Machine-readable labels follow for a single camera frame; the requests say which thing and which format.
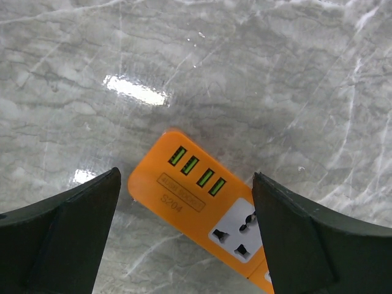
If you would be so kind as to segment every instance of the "black plastic jaw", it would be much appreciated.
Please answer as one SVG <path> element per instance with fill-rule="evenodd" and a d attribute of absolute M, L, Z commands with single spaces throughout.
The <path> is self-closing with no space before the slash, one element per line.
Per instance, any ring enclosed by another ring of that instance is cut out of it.
<path fill-rule="evenodd" d="M 392 293 L 392 229 L 337 213 L 261 173 L 252 193 L 275 294 Z"/>
<path fill-rule="evenodd" d="M 0 293 L 90 294 L 120 186 L 114 168 L 72 190 L 0 214 Z"/>

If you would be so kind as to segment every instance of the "floor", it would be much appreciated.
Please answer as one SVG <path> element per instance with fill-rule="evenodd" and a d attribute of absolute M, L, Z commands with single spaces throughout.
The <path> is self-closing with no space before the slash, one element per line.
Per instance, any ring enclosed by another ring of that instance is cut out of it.
<path fill-rule="evenodd" d="M 392 227 L 391 0 L 2 0 L 0 212 L 117 166 L 171 126 Z M 94 293 L 260 293 L 123 185 Z"/>

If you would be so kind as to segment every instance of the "power strip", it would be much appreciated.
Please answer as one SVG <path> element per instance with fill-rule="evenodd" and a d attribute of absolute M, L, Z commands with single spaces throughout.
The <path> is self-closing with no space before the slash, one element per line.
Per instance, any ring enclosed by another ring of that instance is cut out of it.
<path fill-rule="evenodd" d="M 128 180 L 134 199 L 267 293 L 274 293 L 251 189 L 176 129 Z"/>

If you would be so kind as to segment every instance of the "marble floor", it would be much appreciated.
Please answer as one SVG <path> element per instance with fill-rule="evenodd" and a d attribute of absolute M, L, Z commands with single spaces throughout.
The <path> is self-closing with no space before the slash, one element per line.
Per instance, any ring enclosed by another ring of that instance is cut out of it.
<path fill-rule="evenodd" d="M 392 227 L 392 0 L 2 0 L 0 213 L 180 127 L 247 184 L 262 171 Z M 260 293 L 123 185 L 94 293 Z"/>

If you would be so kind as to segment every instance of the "usb port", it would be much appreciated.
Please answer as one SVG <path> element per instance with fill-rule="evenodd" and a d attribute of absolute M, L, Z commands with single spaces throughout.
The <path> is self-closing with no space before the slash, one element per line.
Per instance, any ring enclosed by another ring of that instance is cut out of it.
<path fill-rule="evenodd" d="M 226 181 L 222 178 L 219 178 L 215 185 L 211 188 L 211 190 L 208 191 L 208 193 L 210 193 L 210 195 L 215 196 L 219 190 L 222 189 L 223 185 L 226 183 Z"/>
<path fill-rule="evenodd" d="M 177 149 L 177 151 L 173 154 L 173 156 L 170 158 L 169 164 L 171 164 L 172 166 L 175 166 L 179 162 L 179 160 L 181 158 L 183 158 L 185 153 L 186 153 L 186 149 L 184 147 L 180 146 Z"/>
<path fill-rule="evenodd" d="M 202 175 L 202 177 L 197 181 L 197 184 L 200 187 L 204 187 L 204 185 L 208 182 L 209 179 L 215 174 L 212 169 L 207 169 L 207 171 Z"/>
<path fill-rule="evenodd" d="M 192 156 L 188 162 L 184 165 L 183 169 L 181 170 L 181 173 L 183 173 L 184 175 L 188 175 L 190 173 L 190 171 L 195 167 L 195 165 L 197 164 L 198 159 L 195 156 Z"/>

